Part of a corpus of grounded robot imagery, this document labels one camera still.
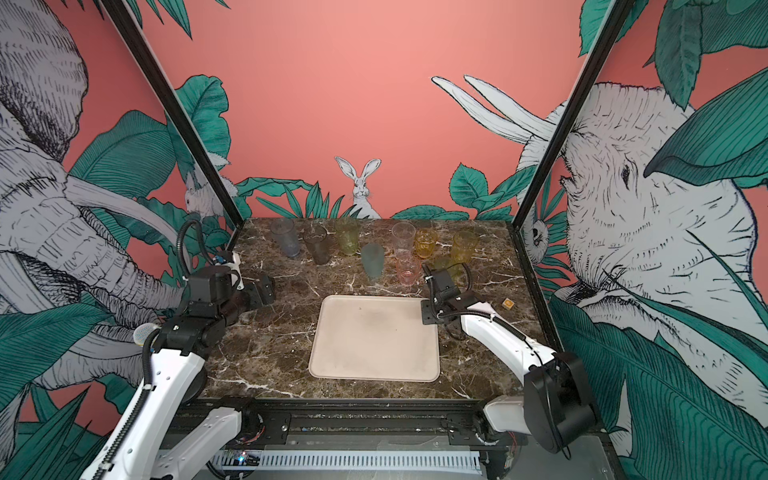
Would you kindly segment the blue-grey transparent tumbler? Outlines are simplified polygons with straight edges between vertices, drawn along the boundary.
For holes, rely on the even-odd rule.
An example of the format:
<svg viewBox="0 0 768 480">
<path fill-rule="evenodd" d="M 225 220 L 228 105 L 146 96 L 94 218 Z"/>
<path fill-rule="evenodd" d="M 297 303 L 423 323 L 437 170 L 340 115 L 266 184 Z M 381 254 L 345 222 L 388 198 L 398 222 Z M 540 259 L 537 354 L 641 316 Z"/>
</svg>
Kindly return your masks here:
<svg viewBox="0 0 768 480">
<path fill-rule="evenodd" d="M 300 254 L 300 243 L 296 226 L 291 218 L 274 219 L 270 223 L 270 232 L 272 238 L 286 257 L 295 258 Z"/>
</svg>

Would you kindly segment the dark smoky transparent tumbler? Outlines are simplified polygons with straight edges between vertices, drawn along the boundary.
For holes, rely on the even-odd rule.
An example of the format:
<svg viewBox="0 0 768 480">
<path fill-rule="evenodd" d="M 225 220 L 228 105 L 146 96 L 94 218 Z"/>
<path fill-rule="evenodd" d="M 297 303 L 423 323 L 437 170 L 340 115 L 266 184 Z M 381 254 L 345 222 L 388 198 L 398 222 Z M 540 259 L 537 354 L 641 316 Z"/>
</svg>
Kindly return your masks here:
<svg viewBox="0 0 768 480">
<path fill-rule="evenodd" d="M 316 265 L 325 265 L 330 261 L 331 238 L 325 226 L 308 226 L 303 232 L 303 240 Z"/>
</svg>

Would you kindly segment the beige plastic tray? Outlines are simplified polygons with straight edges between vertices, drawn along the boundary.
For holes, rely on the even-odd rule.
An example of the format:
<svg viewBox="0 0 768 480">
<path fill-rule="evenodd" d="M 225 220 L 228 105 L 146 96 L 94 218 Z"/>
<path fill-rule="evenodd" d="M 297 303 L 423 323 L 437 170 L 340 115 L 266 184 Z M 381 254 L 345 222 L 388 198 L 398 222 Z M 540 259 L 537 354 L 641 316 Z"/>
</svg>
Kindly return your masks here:
<svg viewBox="0 0 768 480">
<path fill-rule="evenodd" d="M 308 370 L 324 379 L 433 382 L 440 375 L 438 330 L 422 322 L 419 298 L 330 295 Z"/>
</svg>

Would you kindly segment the light green faceted tumbler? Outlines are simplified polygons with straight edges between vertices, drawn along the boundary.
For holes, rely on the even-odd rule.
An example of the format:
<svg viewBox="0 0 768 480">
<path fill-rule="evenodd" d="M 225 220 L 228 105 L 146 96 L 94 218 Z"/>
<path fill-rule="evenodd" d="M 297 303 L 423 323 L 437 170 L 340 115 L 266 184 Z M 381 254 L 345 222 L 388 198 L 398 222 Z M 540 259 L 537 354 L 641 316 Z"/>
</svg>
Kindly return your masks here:
<svg viewBox="0 0 768 480">
<path fill-rule="evenodd" d="M 335 224 L 335 238 L 342 254 L 354 256 L 359 249 L 360 222 L 351 217 L 340 218 Z"/>
</svg>

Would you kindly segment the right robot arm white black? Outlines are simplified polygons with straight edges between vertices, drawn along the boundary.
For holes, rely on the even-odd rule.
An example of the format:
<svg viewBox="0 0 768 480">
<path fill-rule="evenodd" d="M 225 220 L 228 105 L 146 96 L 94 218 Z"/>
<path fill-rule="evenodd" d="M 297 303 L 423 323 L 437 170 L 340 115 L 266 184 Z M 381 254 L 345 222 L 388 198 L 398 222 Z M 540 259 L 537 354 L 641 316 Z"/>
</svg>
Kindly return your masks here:
<svg viewBox="0 0 768 480">
<path fill-rule="evenodd" d="M 520 398 L 499 396 L 482 407 L 478 435 L 491 442 L 505 433 L 530 435 L 558 453 L 602 425 L 581 358 L 541 344 L 504 319 L 469 288 L 460 289 L 448 269 L 422 266 L 429 296 L 421 301 L 422 323 L 453 326 L 500 359 L 522 383 Z"/>
</svg>

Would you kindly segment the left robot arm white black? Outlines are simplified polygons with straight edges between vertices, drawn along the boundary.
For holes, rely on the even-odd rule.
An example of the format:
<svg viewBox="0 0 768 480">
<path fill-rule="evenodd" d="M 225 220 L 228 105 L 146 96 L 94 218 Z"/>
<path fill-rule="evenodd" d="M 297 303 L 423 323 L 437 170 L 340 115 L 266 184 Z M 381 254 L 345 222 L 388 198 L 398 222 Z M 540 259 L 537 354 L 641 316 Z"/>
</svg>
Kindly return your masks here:
<svg viewBox="0 0 768 480">
<path fill-rule="evenodd" d="M 273 279 L 261 273 L 243 280 L 232 251 L 182 272 L 188 298 L 144 340 L 143 379 L 84 479 L 191 479 L 227 444 L 249 447 L 264 436 L 265 421 L 252 401 L 223 400 L 170 451 L 161 451 L 179 407 L 204 390 L 206 360 L 227 328 L 275 300 Z"/>
</svg>

